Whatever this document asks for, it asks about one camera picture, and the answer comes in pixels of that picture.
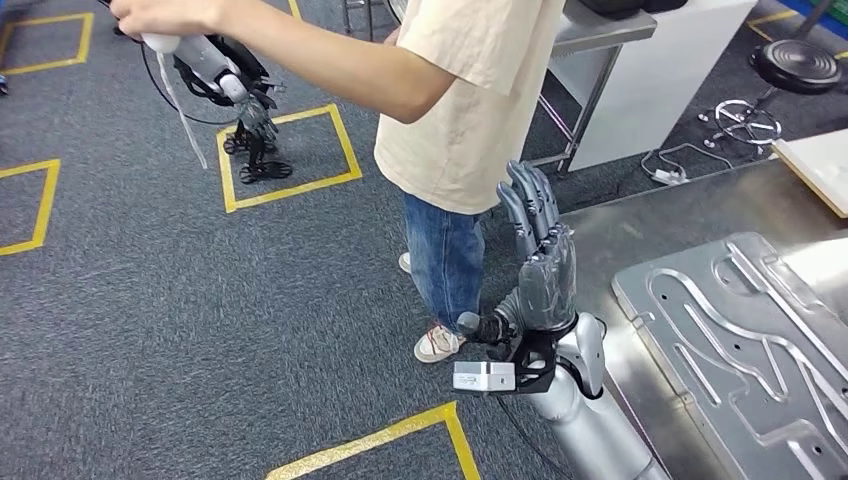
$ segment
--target beige t-shirt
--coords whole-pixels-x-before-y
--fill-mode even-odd
[[[411,125],[382,116],[389,181],[444,210],[482,213],[521,157],[565,0],[410,0],[397,45],[457,76]]]

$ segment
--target black bag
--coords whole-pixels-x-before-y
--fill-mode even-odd
[[[620,20],[639,13],[645,0],[580,0],[590,10],[604,17]]]
[[[669,10],[677,10],[686,5],[689,0],[645,0],[645,5],[642,7],[648,13],[667,12]]]

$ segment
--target sneaker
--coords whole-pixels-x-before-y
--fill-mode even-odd
[[[400,269],[407,274],[412,274],[412,264],[409,263],[409,252],[404,253],[400,256],[400,258],[398,258],[398,265],[400,265]]]
[[[440,362],[459,351],[465,337],[454,335],[447,328],[436,325],[415,344],[415,358],[422,363]]]

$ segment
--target yellow tape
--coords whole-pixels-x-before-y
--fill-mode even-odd
[[[787,10],[785,12],[775,13],[773,15],[768,15],[766,17],[761,17],[761,18],[757,18],[757,19],[754,19],[754,20],[748,20],[745,23],[748,25],[748,28],[750,28],[757,35],[763,37],[767,42],[773,42],[774,39],[771,38],[771,35],[762,31],[760,29],[759,25],[762,25],[764,23],[776,22],[778,20],[783,20],[784,18],[791,18],[791,17],[794,17],[795,15],[798,15],[798,12],[796,12],[795,10]]]
[[[798,12],[795,10],[786,10],[785,12],[775,13],[754,20],[748,20],[748,25],[762,25],[763,23],[776,22],[778,20],[783,20],[784,18],[794,17],[795,15],[798,15]]]
[[[62,15],[59,17],[35,18],[32,20],[23,20],[20,22],[9,22],[3,28],[3,34],[0,36],[0,65],[3,64],[3,56],[6,54],[6,49],[9,45],[9,38],[12,36],[12,31],[16,27],[27,27],[34,25],[47,25],[52,23],[70,22],[80,20],[82,28],[80,28],[80,39],[77,47],[77,54],[74,58],[65,60],[55,60],[52,62],[44,62],[36,65],[26,65],[23,67],[9,68],[0,70],[3,75],[20,75],[22,73],[32,73],[51,68],[67,67],[69,65],[78,65],[85,63],[88,60],[89,47],[91,45],[91,28],[94,24],[93,13],[76,13],[73,15]]]
[[[27,242],[20,242],[0,247],[0,255],[12,255],[14,253],[32,250],[33,248],[38,248],[44,245],[44,238],[47,236],[47,224],[50,221],[50,212],[53,209],[53,196],[56,193],[56,182],[59,179],[59,165],[59,159],[52,159],[0,170],[0,178],[11,177],[12,175],[20,175],[37,170],[47,170],[47,178],[44,180],[44,187],[41,189],[41,202],[38,205],[38,214],[35,218],[35,227],[32,231],[32,238]]]
[[[300,7],[297,6],[297,0],[289,0],[289,10],[291,10],[294,18],[303,20],[303,16],[300,14]]]
[[[348,171],[346,173],[342,173],[333,177],[322,178],[320,180],[304,183],[295,187],[284,188],[282,190],[276,190],[263,195],[258,195],[255,197],[245,198],[241,200],[236,199],[235,186],[233,185],[233,174],[232,170],[230,169],[230,157],[224,151],[224,141],[227,139],[227,134],[235,132],[236,127],[230,126],[218,132],[218,163],[221,169],[221,184],[224,194],[224,209],[227,213],[233,213],[240,208],[254,207],[256,205],[261,205],[263,203],[268,203],[274,200],[280,200],[282,198],[287,198],[294,195],[299,195],[301,193],[311,192],[313,190],[318,190],[333,185],[339,185],[345,182],[349,182],[351,180],[357,180],[359,178],[362,178],[362,170],[360,170],[359,168],[359,162],[356,160],[356,154],[353,151],[353,145],[351,145],[350,143],[350,137],[348,137],[347,130],[344,127],[341,114],[339,113],[339,107],[336,104],[329,104],[323,107],[313,108],[303,112],[284,115],[282,117],[274,118],[272,119],[272,121],[275,124],[279,125],[281,123],[294,122],[297,120],[317,117],[319,115],[324,114],[329,114],[330,118],[332,119],[333,126],[336,130],[336,136],[338,137],[339,143],[342,147],[342,151],[344,152]]]
[[[471,455],[471,447],[468,446],[465,433],[462,431],[462,426],[456,415],[456,402],[419,413],[377,433],[344,445],[313,453],[270,472],[265,480],[293,480],[441,422],[447,424],[465,479],[479,480],[480,474],[477,472],[477,465]]]

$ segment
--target robotic finger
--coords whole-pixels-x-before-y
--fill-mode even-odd
[[[518,255],[522,261],[526,261],[536,253],[537,244],[530,219],[524,211],[524,204],[515,190],[505,182],[498,184],[497,192],[501,202],[506,206],[507,214],[515,229],[515,246]]]
[[[540,192],[539,197],[544,202],[544,213],[547,217],[548,224],[551,226],[551,234],[558,236],[562,233],[562,225],[559,223],[559,207],[557,207],[551,182],[548,181],[548,177],[537,167],[528,167],[528,170],[532,174],[536,188]]]
[[[541,245],[542,241],[548,236],[550,225],[547,216],[544,214],[544,206],[539,198],[539,191],[533,183],[533,177],[523,165],[515,161],[507,164],[506,171],[525,201],[527,216],[531,219],[535,228],[536,241]]]

